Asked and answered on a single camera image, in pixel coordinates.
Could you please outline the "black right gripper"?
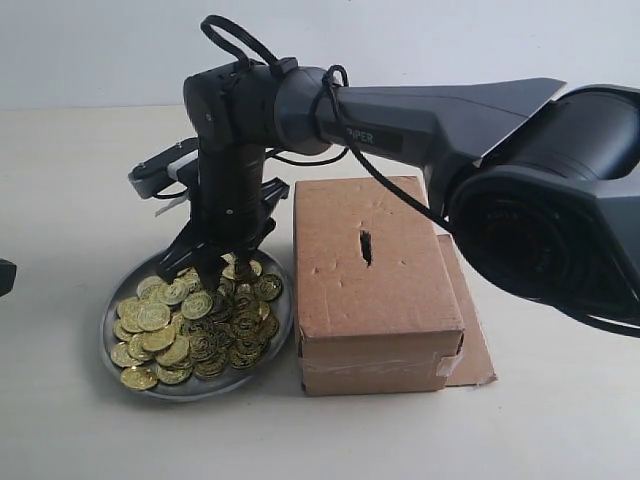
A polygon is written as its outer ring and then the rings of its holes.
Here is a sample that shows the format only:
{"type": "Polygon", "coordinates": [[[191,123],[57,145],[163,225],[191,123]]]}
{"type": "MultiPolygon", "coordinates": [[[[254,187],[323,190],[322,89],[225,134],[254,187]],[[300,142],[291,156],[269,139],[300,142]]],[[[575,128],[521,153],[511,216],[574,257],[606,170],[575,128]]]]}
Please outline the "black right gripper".
{"type": "Polygon", "coordinates": [[[17,274],[17,266],[15,263],[1,258],[0,259],[0,296],[9,294],[14,287],[17,274]]]}

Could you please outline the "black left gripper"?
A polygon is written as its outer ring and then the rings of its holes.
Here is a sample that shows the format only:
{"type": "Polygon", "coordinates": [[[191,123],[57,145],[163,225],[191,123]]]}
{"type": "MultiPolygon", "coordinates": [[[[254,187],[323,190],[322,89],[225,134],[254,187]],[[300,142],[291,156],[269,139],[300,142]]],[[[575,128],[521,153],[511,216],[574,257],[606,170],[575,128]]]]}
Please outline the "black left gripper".
{"type": "Polygon", "coordinates": [[[193,267],[206,290],[217,290],[222,256],[232,253],[236,280],[255,281],[251,261],[275,229],[275,206],[289,193],[279,179],[263,181],[265,159],[266,148],[259,145],[199,146],[190,219],[158,261],[162,279],[172,280],[193,267]]]}

